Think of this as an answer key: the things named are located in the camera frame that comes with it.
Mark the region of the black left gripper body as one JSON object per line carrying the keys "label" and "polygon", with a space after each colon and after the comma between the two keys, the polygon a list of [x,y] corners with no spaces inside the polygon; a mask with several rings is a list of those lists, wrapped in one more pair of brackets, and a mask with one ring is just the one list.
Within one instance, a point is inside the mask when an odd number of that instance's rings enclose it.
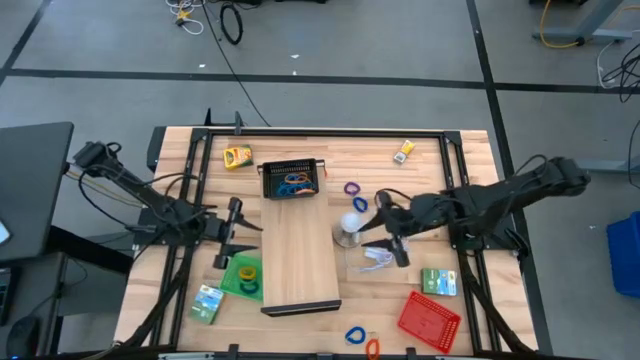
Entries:
{"label": "black left gripper body", "polygon": [[219,253],[215,256],[213,267],[216,269],[226,269],[230,260],[235,255],[228,254],[228,246],[233,244],[235,226],[239,224],[239,215],[242,214],[242,201],[237,197],[232,197],[228,204],[229,214],[227,220],[220,226],[218,237],[220,243]]}

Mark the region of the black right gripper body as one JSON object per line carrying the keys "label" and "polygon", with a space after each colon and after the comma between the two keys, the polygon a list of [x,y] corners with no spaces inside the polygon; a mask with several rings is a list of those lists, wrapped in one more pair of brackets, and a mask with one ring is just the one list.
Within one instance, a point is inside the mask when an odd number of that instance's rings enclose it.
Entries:
{"label": "black right gripper body", "polygon": [[427,230],[424,217],[431,206],[431,195],[421,194],[408,197],[409,206],[403,207],[392,199],[392,193],[400,195],[400,192],[394,189],[378,190],[375,194],[375,202],[377,209],[386,208],[389,210],[386,224],[383,225],[390,234],[390,237],[386,239],[398,242],[397,250],[387,251],[393,255],[399,267],[408,267],[410,260],[403,239]]}

